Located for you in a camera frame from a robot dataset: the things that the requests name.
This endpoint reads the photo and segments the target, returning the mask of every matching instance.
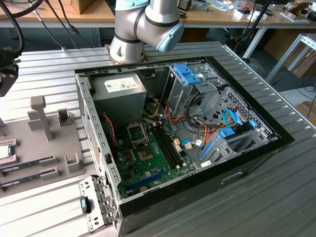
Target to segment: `open computer tower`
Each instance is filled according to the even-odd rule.
[[[91,232],[132,233],[294,140],[212,57],[82,69],[76,78],[97,170],[80,183]]]

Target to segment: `aluminum table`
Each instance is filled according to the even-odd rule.
[[[293,69],[296,69],[297,65],[303,59],[303,57],[306,56],[306,54],[310,55],[308,51],[316,51],[316,34],[300,34],[295,39],[293,44],[288,48],[288,50],[285,52],[285,54],[282,56],[279,62],[275,65],[272,71],[269,73],[269,75],[266,78],[267,82],[271,82],[271,80],[280,71],[281,67],[286,63],[286,61],[289,59],[292,53],[302,43],[304,43],[306,46],[302,50],[302,52],[296,57],[296,59],[292,62],[292,64],[287,68],[290,72],[293,71]]]
[[[245,178],[130,234],[148,236],[314,236],[316,224],[316,128],[228,47],[182,43],[170,53],[145,47],[150,61],[213,56],[295,138]],[[78,182],[95,173],[79,114],[75,69],[110,65],[105,49],[26,52],[20,77],[0,99],[5,122],[26,119],[29,97],[44,95],[45,112],[68,108],[76,116],[86,173],[0,198],[3,237],[90,235],[81,212]],[[93,236],[115,236],[114,228]]]

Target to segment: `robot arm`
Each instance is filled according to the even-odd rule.
[[[19,24],[4,2],[0,0],[0,7],[3,9],[9,20],[12,22],[19,37],[19,48],[13,50],[11,47],[0,49],[0,97],[7,94],[9,89],[18,78],[19,67],[17,65],[20,60],[16,60],[24,49],[24,37]]]
[[[16,29],[20,41],[17,50],[0,49],[0,97],[6,95],[18,78],[16,60],[24,49],[22,31],[15,18],[36,9],[43,0],[21,13],[11,14],[4,2],[0,7]],[[110,47],[111,57],[120,63],[137,63],[144,59],[144,43],[161,52],[169,52],[179,42],[184,25],[179,23],[177,0],[117,0],[115,36]]]
[[[110,55],[119,63],[144,59],[144,43],[169,52],[179,42],[184,25],[179,22],[177,0],[117,0],[115,36]]]

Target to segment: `ram slot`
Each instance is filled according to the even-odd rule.
[[[169,138],[167,137],[164,129],[161,126],[155,127],[152,129],[152,133],[153,133],[155,139],[157,140],[157,142],[162,150],[162,153],[166,157],[169,166],[171,168],[175,168],[177,165],[182,164],[178,154],[176,153],[176,151],[173,147],[173,145],[169,141]]]

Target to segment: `power supply label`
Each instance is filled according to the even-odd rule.
[[[132,77],[106,80],[104,85],[109,93],[138,88],[135,79]]]

